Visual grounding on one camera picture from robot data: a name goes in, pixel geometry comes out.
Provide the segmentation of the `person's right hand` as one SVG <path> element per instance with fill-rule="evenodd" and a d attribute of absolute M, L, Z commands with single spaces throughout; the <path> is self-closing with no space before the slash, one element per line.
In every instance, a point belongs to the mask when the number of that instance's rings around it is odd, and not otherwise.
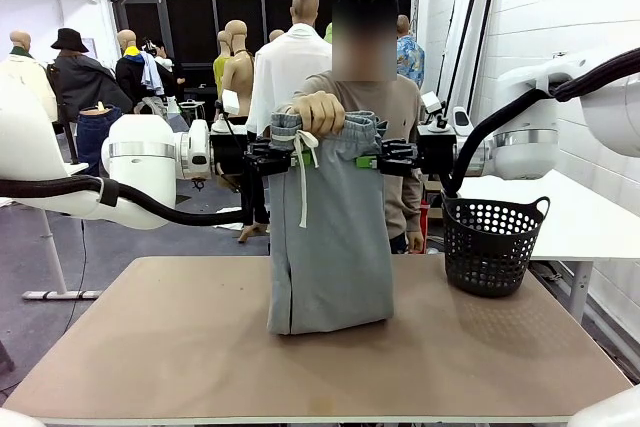
<path fill-rule="evenodd" d="M 337 97 L 324 91 L 295 98 L 287 112 L 300 116 L 304 131 L 320 137 L 341 132 L 346 116 Z"/>

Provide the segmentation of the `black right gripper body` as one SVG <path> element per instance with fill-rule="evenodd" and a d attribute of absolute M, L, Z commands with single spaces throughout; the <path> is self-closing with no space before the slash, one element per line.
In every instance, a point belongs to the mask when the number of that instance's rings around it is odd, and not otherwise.
<path fill-rule="evenodd" d="M 418 127 L 418 165 L 425 175 L 449 175 L 454 165 L 457 136 L 451 127 L 436 129 Z"/>

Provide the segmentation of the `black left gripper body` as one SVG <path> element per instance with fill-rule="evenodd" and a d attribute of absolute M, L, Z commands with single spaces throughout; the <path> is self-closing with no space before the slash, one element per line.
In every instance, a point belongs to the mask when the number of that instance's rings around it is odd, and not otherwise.
<path fill-rule="evenodd" d="M 247 149 L 245 133 L 219 133 L 210 135 L 212 168 L 216 175 L 237 176 L 244 173 L 244 153 Z"/>

